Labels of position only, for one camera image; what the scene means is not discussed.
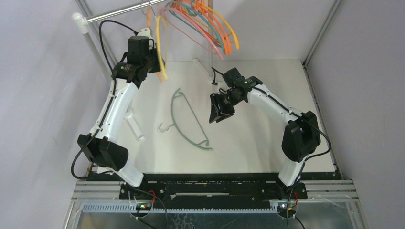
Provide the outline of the pale yellow wire-hook hanger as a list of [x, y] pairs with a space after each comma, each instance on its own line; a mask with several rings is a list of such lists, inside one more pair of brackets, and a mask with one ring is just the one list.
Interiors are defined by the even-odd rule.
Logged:
[[164, 62], [163, 55], [162, 55], [160, 23], [161, 22], [163, 23], [165, 30], [168, 30], [168, 26], [167, 26], [167, 21], [165, 20], [164, 17], [162, 17], [161, 15], [156, 15], [151, 4], [149, 4], [148, 10], [149, 10], [149, 12], [153, 13], [155, 23], [156, 23], [155, 24], [155, 29], [156, 29], [155, 44], [156, 44], [156, 50], [157, 50], [157, 56], [158, 56], [158, 64], [160, 67], [160, 70], [157, 72], [157, 76], [158, 76], [159, 81], [162, 83], [163, 81], [168, 80], [168, 76], [167, 76], [167, 72], [166, 72], [166, 64]]

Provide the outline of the light orange wire-hook hanger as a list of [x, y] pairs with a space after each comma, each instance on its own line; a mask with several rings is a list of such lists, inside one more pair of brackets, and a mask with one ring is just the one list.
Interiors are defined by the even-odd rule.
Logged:
[[[149, 27], [150, 30], [151, 30], [151, 13], [152, 13], [152, 6], [149, 5], [147, 7], [147, 12], [145, 15], [146, 15], [146, 19], [147, 19], [147, 26]], [[156, 75], [157, 75], [159, 81], [162, 83], [163, 79], [162, 79], [160, 72], [157, 72]]]

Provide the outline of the pink wire-hook hanger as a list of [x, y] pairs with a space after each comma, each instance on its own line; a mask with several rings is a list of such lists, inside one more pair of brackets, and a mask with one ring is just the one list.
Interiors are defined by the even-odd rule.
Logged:
[[[192, 28], [194, 31], [196, 31], [198, 34], [203, 36], [208, 43], [210, 44], [210, 48], [203, 46], [202, 44], [198, 43], [194, 38], [192, 38], [188, 33], [185, 31], [181, 30], [179, 27], [176, 25], [172, 24], [176, 29], [178, 29], [180, 32], [184, 33], [186, 36], [188, 36], [191, 40], [193, 40], [195, 43], [198, 45], [202, 46], [206, 50], [208, 50], [212, 54], [217, 54], [221, 60], [223, 60], [223, 54], [226, 54], [226, 48], [224, 46], [223, 38], [221, 37], [220, 33], [217, 31], [216, 27], [214, 24], [208, 21], [208, 19], [200, 14], [199, 12], [193, 10], [191, 7], [186, 6], [188, 10], [193, 13], [192, 16], [190, 16], [187, 13], [183, 13], [182, 10], [178, 10], [176, 8], [172, 7], [164, 7], [160, 10], [161, 15], [166, 19], [166, 12], [169, 12], [171, 15], [173, 15], [175, 18], [179, 19], [183, 23], [185, 23], [187, 26]], [[214, 36], [210, 34], [209, 31], [205, 30], [201, 25], [198, 24], [198, 20], [194, 19], [194, 15], [197, 17], [200, 17], [201, 19], [204, 20], [204, 23], [202, 25], [208, 26], [208, 28], [213, 29]]]

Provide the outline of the yellow-orange plastic hanger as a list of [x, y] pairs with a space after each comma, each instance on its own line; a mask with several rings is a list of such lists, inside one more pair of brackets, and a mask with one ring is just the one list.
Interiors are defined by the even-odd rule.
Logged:
[[[231, 25], [220, 15], [217, 11], [210, 6], [208, 0], [196, 0], [193, 2], [193, 9], [205, 16], [209, 22], [215, 25], [217, 31], [220, 33], [223, 38], [224, 46], [226, 48], [226, 54], [231, 55], [233, 53], [233, 48], [239, 49], [239, 40], [238, 37], [231, 27]], [[198, 20], [198, 24], [201, 25], [205, 30], [209, 31], [212, 36], [214, 33], [213, 29], [208, 28], [208, 26], [203, 25], [204, 20], [200, 17], [195, 18]]]

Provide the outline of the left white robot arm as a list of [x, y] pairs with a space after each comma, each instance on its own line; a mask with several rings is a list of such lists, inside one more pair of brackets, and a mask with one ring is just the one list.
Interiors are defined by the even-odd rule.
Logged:
[[116, 173], [131, 185], [136, 198], [143, 199], [149, 194], [144, 174], [130, 162], [128, 150], [117, 142], [125, 114], [142, 82], [149, 73], [160, 71], [154, 40], [145, 35], [131, 36], [124, 58], [125, 62], [118, 62], [112, 69], [109, 93], [95, 125], [87, 135], [80, 134], [77, 143], [90, 162]]

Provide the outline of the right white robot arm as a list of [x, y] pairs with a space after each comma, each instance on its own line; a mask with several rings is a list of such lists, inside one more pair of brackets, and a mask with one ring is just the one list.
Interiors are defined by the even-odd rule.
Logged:
[[276, 192], [281, 198], [289, 198], [295, 192], [294, 184], [300, 178], [305, 160], [321, 143], [316, 115], [311, 111], [303, 113], [281, 101], [257, 77], [245, 78], [236, 68], [221, 76], [228, 89], [219, 89], [210, 95], [209, 122], [218, 123], [233, 116], [234, 107], [242, 101], [278, 121], [284, 129], [281, 149], [286, 159], [278, 174]]

